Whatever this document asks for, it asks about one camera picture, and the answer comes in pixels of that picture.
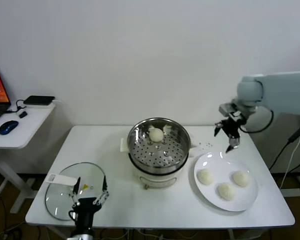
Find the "floor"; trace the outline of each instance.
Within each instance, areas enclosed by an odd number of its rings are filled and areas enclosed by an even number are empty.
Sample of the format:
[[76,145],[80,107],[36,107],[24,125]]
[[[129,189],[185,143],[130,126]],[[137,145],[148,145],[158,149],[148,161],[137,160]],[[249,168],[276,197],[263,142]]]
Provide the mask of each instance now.
[[[33,189],[39,189],[43,177],[37,178]],[[3,178],[0,176],[0,184],[3,181]],[[284,188],[296,188],[299,187],[299,183],[293,178],[289,177],[284,185]],[[31,205],[31,200],[27,200],[20,212],[18,214],[10,214],[9,210],[12,207],[14,200],[17,198],[19,191],[11,184],[8,183],[1,193],[1,197],[4,201],[5,207],[7,209],[7,221],[6,225],[13,226],[18,223],[22,223],[25,220],[25,216],[27,211]],[[295,225],[291,227],[281,227],[281,228],[273,228],[271,231],[265,232],[259,239],[260,240],[282,240],[282,239],[294,239],[300,240],[300,197],[291,197],[286,199],[294,217],[295,217]],[[0,201],[0,232],[4,229],[4,209],[3,205]],[[9,235],[7,240],[60,240],[56,234],[48,230],[44,226],[31,226],[27,224],[21,224],[19,226],[21,230],[22,237],[18,238],[18,233],[15,233],[15,237]],[[245,229],[238,229],[234,231],[234,235],[237,237],[241,233],[245,232]],[[193,240],[226,240],[229,239],[227,230],[145,230],[146,234],[149,235],[163,235],[166,239],[174,239],[174,240],[182,240],[182,239],[193,239]],[[123,236],[123,229],[97,229],[96,237],[99,239],[102,238],[120,238]],[[129,231],[129,240],[154,240],[153,236],[144,236],[141,235],[137,230]]]

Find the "white table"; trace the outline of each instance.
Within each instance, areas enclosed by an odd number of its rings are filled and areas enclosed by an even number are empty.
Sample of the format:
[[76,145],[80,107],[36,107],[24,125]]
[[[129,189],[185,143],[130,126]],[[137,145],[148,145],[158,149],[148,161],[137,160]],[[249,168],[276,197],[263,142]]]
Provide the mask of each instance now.
[[[5,113],[0,117],[0,126],[8,121],[16,120],[19,125],[7,135],[0,135],[0,149],[22,149],[35,135],[39,127],[46,120],[55,105],[51,103],[47,108],[26,108],[28,113],[24,118],[19,118],[16,113]],[[14,202],[10,213],[17,213],[25,199],[34,199],[37,191],[31,189],[35,179],[30,178],[24,182],[14,170],[0,157],[0,173],[5,177],[0,185],[0,193],[4,189],[7,181],[10,181],[20,190],[20,194]]]
[[[216,208],[199,192],[193,177],[198,158],[191,157],[177,182],[166,189],[148,189],[133,176],[133,165],[120,152],[120,139],[130,126],[74,126],[57,155],[49,173],[59,173],[78,162],[98,164],[107,177],[110,196],[94,215],[95,228],[134,229],[234,229],[290,226],[295,223],[285,199],[248,134],[241,135],[239,149],[227,153],[242,162],[258,181],[259,193],[253,206],[244,212]],[[213,127],[190,126],[187,131],[211,151],[225,152],[228,138],[214,136]],[[48,183],[43,183],[25,220],[34,225],[74,226],[74,222],[53,218],[45,207]]]

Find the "glass lid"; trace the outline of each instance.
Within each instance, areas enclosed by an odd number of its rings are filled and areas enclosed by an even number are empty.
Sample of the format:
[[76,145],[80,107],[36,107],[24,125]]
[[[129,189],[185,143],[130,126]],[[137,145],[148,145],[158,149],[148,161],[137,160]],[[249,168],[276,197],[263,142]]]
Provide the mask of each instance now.
[[[104,171],[91,162],[81,162],[70,165],[63,169],[60,175],[80,178],[77,199],[98,198],[103,192]],[[74,204],[71,194],[73,186],[51,183],[45,193],[45,207],[47,211],[58,220],[71,220],[69,211]]]

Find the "white side table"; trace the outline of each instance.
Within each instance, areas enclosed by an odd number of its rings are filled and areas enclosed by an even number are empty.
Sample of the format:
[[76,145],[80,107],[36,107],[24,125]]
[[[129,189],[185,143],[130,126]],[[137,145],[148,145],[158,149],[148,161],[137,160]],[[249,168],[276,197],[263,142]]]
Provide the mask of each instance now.
[[[51,103],[48,108],[26,108],[25,110],[28,115],[24,118],[19,118],[15,113],[3,114],[0,117],[0,126],[11,120],[18,121],[19,125],[9,134],[0,135],[0,149],[24,148],[54,108],[55,105],[53,103]],[[30,178],[27,182],[24,182],[4,159],[0,159],[0,173],[5,177],[0,185],[0,193],[8,181],[20,190],[20,194],[10,210],[10,213],[15,214],[19,211],[25,199],[35,198],[37,191],[31,189],[35,179]]]

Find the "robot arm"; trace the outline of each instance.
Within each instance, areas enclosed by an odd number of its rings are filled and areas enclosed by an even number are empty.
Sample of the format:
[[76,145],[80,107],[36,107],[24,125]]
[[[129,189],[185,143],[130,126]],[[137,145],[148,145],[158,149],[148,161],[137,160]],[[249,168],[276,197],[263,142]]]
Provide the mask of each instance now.
[[69,196],[72,198],[73,206],[69,211],[69,217],[75,223],[75,229],[71,233],[71,237],[67,240],[93,240],[94,230],[93,221],[94,215],[98,212],[109,197],[108,185],[106,176],[103,178],[102,193],[99,197],[85,197],[78,199],[78,190],[81,178],[79,177],[77,183],[73,187],[72,193]]
[[237,86],[237,97],[219,107],[220,113],[228,119],[215,124],[214,136],[222,129],[229,137],[226,153],[239,146],[238,129],[247,123],[258,106],[300,115],[300,71],[242,78]]

